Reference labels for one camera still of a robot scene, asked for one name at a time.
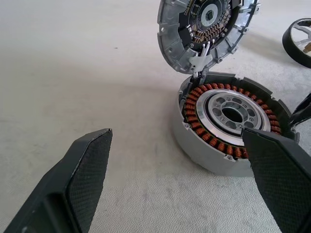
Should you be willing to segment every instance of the hub motor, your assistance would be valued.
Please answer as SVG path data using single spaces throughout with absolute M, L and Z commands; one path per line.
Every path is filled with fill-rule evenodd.
M 191 74 L 181 85 L 173 132 L 181 148 L 204 168 L 226 176 L 253 176 L 241 134 L 244 127 L 298 138 L 291 115 L 272 92 L 251 79 L 209 72 L 248 32 L 257 0 L 162 0 L 161 52 L 176 71 Z

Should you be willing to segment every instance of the copper coil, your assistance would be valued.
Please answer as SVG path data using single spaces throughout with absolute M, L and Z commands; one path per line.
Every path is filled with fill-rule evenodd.
M 273 114 L 273 112 L 272 112 L 272 110 L 266 110 L 266 111 L 264 111 L 267 115 L 270 115 L 270 114 Z
M 199 88 L 201 88 L 201 90 L 204 91 L 204 92 L 208 91 L 208 89 L 207 89 L 206 86 L 204 86 L 204 85 L 199 86 Z
M 243 158 L 248 159 L 248 153 L 246 148 L 243 148 L 242 151 L 243 151 Z
M 264 104 L 264 105 L 261 106 L 261 108 L 262 108 L 263 110 L 267 110 L 269 107 L 268 107 L 267 104 Z
M 190 116 L 188 117 L 188 122 L 189 123 L 193 123 L 193 122 L 196 122 L 198 121 L 198 118 L 196 116 Z
M 271 130 L 273 132 L 281 133 L 281 129 L 279 127 L 277 127 L 277 126 L 271 126 Z
M 195 105 L 195 102 L 192 101 L 192 100 L 187 100 L 187 101 L 186 101 L 186 104 Z
M 212 87 L 211 84 L 206 84 L 205 87 L 206 87 L 208 90 L 212 90 L 212 89 L 213 89 L 213 87 Z
M 225 144 L 224 143 L 219 143 L 217 150 L 223 152 L 225 150 Z
M 238 148 L 238 147 L 235 148 L 235 157 L 236 157 L 236 158 L 242 158 L 241 149 Z
M 218 89 L 218 86 L 216 83 L 212 83 L 212 87 L 213 87 L 213 89 Z
M 256 103 L 259 104 L 259 105 L 262 105 L 263 101 L 262 100 L 257 100 Z
M 195 90 L 190 92 L 191 95 L 196 96 L 197 98 L 199 98 L 201 95 L 199 93 L 197 93 Z
M 195 110 L 195 106 L 190 105 L 190 104 L 186 104 L 185 110 Z
M 201 88 L 197 87 L 196 89 L 194 89 L 197 93 L 199 93 L 200 95 L 204 93 L 204 91 L 201 90 Z
M 204 134 L 203 136 L 202 136 L 202 139 L 204 140 L 204 141 L 208 141 L 209 139 L 210 139 L 210 137 L 211 137 L 212 135 L 210 135 L 209 133 L 206 133 L 206 134 Z
M 227 147 L 227 154 L 233 155 L 233 148 L 231 145 L 228 145 L 228 147 Z
M 213 138 L 213 139 L 209 142 L 209 144 L 210 144 L 212 147 L 215 147 L 216 144 L 217 144 L 217 139 L 216 139 L 216 138 Z
M 269 118 L 270 120 L 277 120 L 276 115 L 269 115 L 268 118 Z
M 276 120 L 270 120 L 270 124 L 273 125 L 273 126 L 278 126 L 278 127 L 280 127 L 279 122 L 276 121 Z
M 217 84 L 219 89 L 224 89 L 225 86 L 222 83 Z
M 195 132 L 196 132 L 196 134 L 199 135 L 199 136 L 201 136 L 201 135 L 203 135 L 203 134 L 206 133 L 205 129 L 203 129 L 203 128 L 199 128 L 199 129 L 197 129 Z
M 196 96 L 193 96 L 193 95 L 188 95 L 188 99 L 193 100 L 193 101 L 198 100 L 198 98 Z
M 187 110 L 185 112 L 186 116 L 190 117 L 190 116 L 195 116 L 195 111 L 190 111 L 190 110 Z
M 200 127 L 201 127 L 201 124 L 200 124 L 200 123 L 198 123 L 198 122 L 192 123 L 192 124 L 190 124 L 190 125 L 191 125 L 191 128 L 192 128 L 193 130 L 195 130 L 195 129 L 197 129 L 197 128 L 200 128 Z

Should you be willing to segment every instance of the gray floor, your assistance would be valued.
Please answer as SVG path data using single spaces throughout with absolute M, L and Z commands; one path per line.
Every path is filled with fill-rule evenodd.
M 87 132 L 113 129 L 90 232 L 279 232 L 254 179 L 216 176 L 175 144 L 170 110 L 187 77 L 157 45 L 158 0 L 5 0 L 0 8 L 0 232 Z M 291 111 L 311 70 L 281 37 L 311 1 L 263 0 L 239 51 L 213 71 L 270 88 Z M 298 128 L 310 154 L 311 123 Z

